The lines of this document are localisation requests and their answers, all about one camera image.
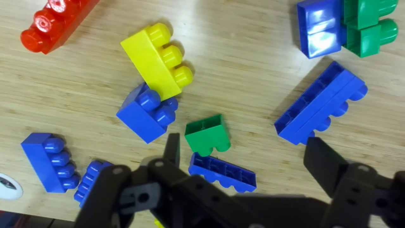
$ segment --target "yellow building block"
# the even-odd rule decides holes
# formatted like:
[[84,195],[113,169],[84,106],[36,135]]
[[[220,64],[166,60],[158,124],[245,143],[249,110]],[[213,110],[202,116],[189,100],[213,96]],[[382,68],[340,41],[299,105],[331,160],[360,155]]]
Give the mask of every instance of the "yellow building block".
[[159,220],[156,220],[156,219],[154,219],[153,222],[155,224],[155,228],[164,228],[164,226],[161,225],[161,222],[160,222]]
[[192,82],[192,72],[182,64],[178,46],[169,44],[170,31],[163,22],[146,26],[121,41],[121,46],[137,68],[145,83],[160,100],[180,93]]

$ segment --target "plastic toy brick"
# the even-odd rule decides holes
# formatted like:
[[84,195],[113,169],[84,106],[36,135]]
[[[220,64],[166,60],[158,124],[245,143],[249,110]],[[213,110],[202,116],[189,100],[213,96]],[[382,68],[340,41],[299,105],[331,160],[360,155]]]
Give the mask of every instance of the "plastic toy brick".
[[98,0],[48,0],[20,35],[23,46],[44,54],[61,45]]
[[279,136],[292,144],[306,144],[313,129],[326,130],[328,115],[341,116],[346,100],[360,100],[366,93],[364,82],[332,62],[315,82],[274,122]]
[[397,0],[342,0],[342,22],[353,29],[373,26],[396,6]]
[[156,22],[121,41],[142,79],[161,100],[180,93],[192,82],[191,69],[180,64],[182,53],[174,44],[168,44],[169,39],[168,26]]
[[91,188],[93,183],[96,182],[98,174],[101,170],[106,167],[112,165],[110,162],[102,162],[102,160],[92,160],[85,169],[85,173],[83,174],[78,188],[74,193],[74,200],[79,202],[79,207],[82,207],[91,192]]
[[116,116],[145,143],[150,143],[175,120],[177,105],[175,97],[160,101],[159,94],[142,83],[126,96]]
[[301,50],[307,58],[341,48],[340,0],[304,0],[296,5]]
[[377,25],[360,30],[346,26],[346,43],[344,46],[364,58],[379,53],[379,46],[392,43],[397,32],[397,24],[390,18],[380,20]]
[[154,219],[153,222],[154,222],[155,228],[164,228],[164,226],[161,225],[161,222],[160,222],[159,220],[156,220],[156,219]]
[[208,182],[218,181],[221,186],[235,187],[237,192],[254,191],[255,173],[232,163],[213,158],[201,157],[193,153],[189,160],[188,172],[191,174],[203,174]]
[[188,122],[184,136],[192,149],[202,157],[210,155],[215,146],[217,151],[230,148],[228,132],[222,115]]
[[31,132],[21,146],[46,192],[65,192],[78,184],[63,139],[49,132]]

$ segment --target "wood grain surface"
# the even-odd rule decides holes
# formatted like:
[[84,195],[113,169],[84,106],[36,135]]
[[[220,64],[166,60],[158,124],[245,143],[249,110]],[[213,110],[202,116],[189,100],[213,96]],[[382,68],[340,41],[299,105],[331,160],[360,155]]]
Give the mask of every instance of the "wood grain surface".
[[[68,41],[48,55],[26,50],[18,39],[45,0],[3,1],[0,8],[0,172],[17,179],[23,195],[0,200],[1,210],[73,220],[78,203],[66,193],[46,193],[20,148],[31,131],[64,135],[79,173],[93,158],[136,168],[160,154],[166,134],[144,144],[115,112],[141,78],[120,40],[156,20],[170,22],[196,70],[179,96],[168,131],[221,112],[231,148],[213,153],[256,173],[261,193],[303,193],[327,200],[302,164],[303,145],[277,136],[273,121],[331,62],[363,78],[364,100],[332,117],[318,132],[347,159],[392,176],[405,158],[405,39],[360,59],[350,51],[307,59],[296,46],[297,0],[101,0]],[[405,3],[389,15],[405,29]],[[189,146],[180,138],[180,168]],[[147,212],[137,226],[153,226]]]

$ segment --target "toy building block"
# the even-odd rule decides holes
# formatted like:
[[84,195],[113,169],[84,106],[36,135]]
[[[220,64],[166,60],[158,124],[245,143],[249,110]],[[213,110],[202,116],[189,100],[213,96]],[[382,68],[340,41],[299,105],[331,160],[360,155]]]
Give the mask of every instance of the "toy building block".
[[342,0],[342,22],[353,29],[373,26],[396,6],[397,0]]
[[274,122],[279,136],[292,144],[306,144],[313,129],[322,131],[330,125],[328,115],[341,116],[346,100],[360,100],[365,83],[351,72],[332,62],[315,82]]
[[379,53],[379,46],[392,43],[398,32],[397,24],[390,18],[379,20],[377,25],[364,29],[346,26],[344,46],[364,58]]
[[49,132],[31,132],[21,146],[46,192],[65,192],[78,184],[63,139]]
[[142,79],[161,100],[180,93],[192,82],[191,69],[180,63],[182,53],[174,44],[168,44],[169,39],[169,27],[156,22],[121,41]]
[[158,219],[154,219],[153,224],[155,225],[155,228],[164,228]]
[[116,116],[145,143],[150,143],[175,120],[177,106],[175,97],[160,101],[159,94],[142,83],[126,96]]
[[20,35],[23,46],[44,54],[61,45],[98,0],[48,0]]
[[237,192],[254,191],[255,173],[232,163],[208,157],[201,157],[193,153],[189,159],[188,172],[191,174],[202,174],[208,182],[218,181],[221,186],[235,187]]
[[94,184],[98,174],[101,170],[106,167],[112,165],[110,162],[102,162],[102,160],[92,160],[85,169],[85,173],[83,174],[77,191],[74,193],[74,200],[79,202],[79,207],[82,207],[91,192],[92,186]]
[[230,148],[228,132],[220,113],[188,122],[184,136],[191,150],[202,157],[210,155],[213,146],[217,151],[225,151]]
[[303,0],[296,10],[301,50],[307,58],[340,50],[340,0]]

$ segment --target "red building block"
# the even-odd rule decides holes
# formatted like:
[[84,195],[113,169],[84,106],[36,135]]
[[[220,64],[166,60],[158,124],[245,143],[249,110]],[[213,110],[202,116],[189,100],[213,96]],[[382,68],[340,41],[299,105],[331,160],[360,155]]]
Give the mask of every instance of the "red building block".
[[21,32],[23,46],[44,54],[61,45],[98,0],[48,0]]

